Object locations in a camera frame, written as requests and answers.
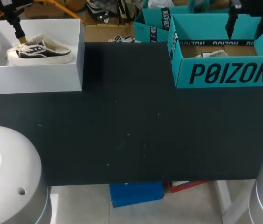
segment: black strap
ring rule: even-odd
[[[155,27],[149,27],[150,42],[157,42],[157,29]]]
[[[161,15],[162,15],[162,23],[163,23],[163,29],[164,30],[169,30],[170,29],[170,8],[165,7],[161,9]]]

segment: teal shoe box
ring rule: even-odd
[[[231,41],[225,30],[228,14],[174,14],[168,39],[177,88],[263,86],[263,35],[253,41],[260,17],[238,15]],[[254,56],[185,57],[188,46],[253,49]]]
[[[134,22],[135,38],[141,42],[168,42],[169,31],[147,26],[141,13]]]
[[[143,15],[148,26],[168,30],[170,29],[170,18],[172,14],[188,14],[194,12],[195,0],[189,0],[187,6],[176,6],[166,8],[148,8],[148,0],[143,5]]]

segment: white dome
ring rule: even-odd
[[[0,127],[0,223],[30,201],[41,172],[41,160],[33,144],[24,135]]]

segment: floor tile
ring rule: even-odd
[[[58,194],[56,224],[108,224],[109,185],[52,187]]]

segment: robotic arm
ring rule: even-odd
[[[0,0],[0,11],[4,13],[7,22],[15,29],[15,36],[20,43],[26,43],[25,33],[21,28],[19,15],[21,11],[17,11],[17,7],[31,4],[33,0]]]
[[[230,7],[229,19],[225,27],[228,38],[231,39],[232,37],[238,14],[249,14],[250,16],[261,17],[255,33],[255,39],[258,39],[263,34],[263,0],[240,0],[240,3],[240,5]]]

